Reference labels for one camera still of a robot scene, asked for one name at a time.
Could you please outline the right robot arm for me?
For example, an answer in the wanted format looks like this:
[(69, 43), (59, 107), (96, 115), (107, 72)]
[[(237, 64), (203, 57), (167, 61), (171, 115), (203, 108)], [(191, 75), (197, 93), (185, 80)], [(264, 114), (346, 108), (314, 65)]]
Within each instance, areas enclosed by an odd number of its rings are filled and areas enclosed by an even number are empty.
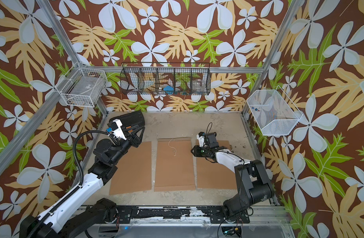
[(218, 163), (235, 174), (237, 194), (223, 202), (224, 219), (233, 223), (242, 220), (249, 223), (248, 209), (275, 196), (271, 180), (260, 160), (247, 160), (228, 148), (220, 146), (215, 132), (197, 134), (198, 145), (191, 149), (193, 156)]

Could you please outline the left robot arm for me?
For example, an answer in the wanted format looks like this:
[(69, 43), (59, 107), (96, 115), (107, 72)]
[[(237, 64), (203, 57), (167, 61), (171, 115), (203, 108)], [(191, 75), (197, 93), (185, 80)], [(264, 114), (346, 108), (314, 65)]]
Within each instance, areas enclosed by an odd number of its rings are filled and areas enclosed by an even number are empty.
[(109, 136), (99, 141), (93, 151), (95, 162), (87, 174), (81, 173), (79, 184), (50, 208), (37, 217), (28, 216), (19, 227), (21, 238), (75, 238), (96, 222), (114, 218), (116, 204), (102, 199), (84, 214), (73, 217), (75, 211), (96, 191), (102, 188), (117, 171), (118, 161), (131, 147), (142, 143), (144, 126), (125, 128), (120, 121), (114, 122), (106, 131)]

